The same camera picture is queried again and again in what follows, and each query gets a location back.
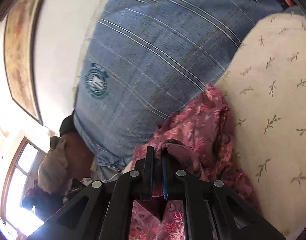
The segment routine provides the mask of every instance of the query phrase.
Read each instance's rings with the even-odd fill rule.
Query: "cream patterned cushion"
[[[216,87],[264,217],[288,239],[306,225],[306,19],[275,14],[243,40]]]

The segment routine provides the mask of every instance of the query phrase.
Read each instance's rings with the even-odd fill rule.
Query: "wall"
[[[44,125],[58,133],[73,110],[82,44],[101,0],[44,0],[36,32],[35,82]]]
[[[45,152],[49,149],[48,129],[32,119],[12,100],[4,67],[4,30],[5,20],[0,22],[0,119],[3,119],[4,128],[10,134],[0,150],[0,202],[6,173],[23,137],[27,137]]]

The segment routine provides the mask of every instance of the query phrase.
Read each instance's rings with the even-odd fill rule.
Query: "framed picture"
[[[10,10],[4,36],[5,72],[12,99],[43,125],[33,68],[34,36],[43,0],[18,0]]]

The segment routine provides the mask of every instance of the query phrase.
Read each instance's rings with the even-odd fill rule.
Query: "window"
[[[40,163],[45,153],[24,138],[17,149],[4,183],[1,216],[6,229],[16,238],[26,238],[43,222],[34,214],[21,207],[26,191],[34,186]]]

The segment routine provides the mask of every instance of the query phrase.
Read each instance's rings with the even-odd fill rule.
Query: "pink floral fabric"
[[[257,195],[245,173],[237,167],[233,119],[223,95],[211,84],[180,113],[173,113],[158,126],[152,139],[134,151],[135,161],[145,158],[152,145],[159,167],[167,148],[183,169],[204,181],[223,180],[244,200],[261,212]],[[166,202],[162,182],[154,182],[151,201],[134,201],[130,240],[184,239],[182,201]]]

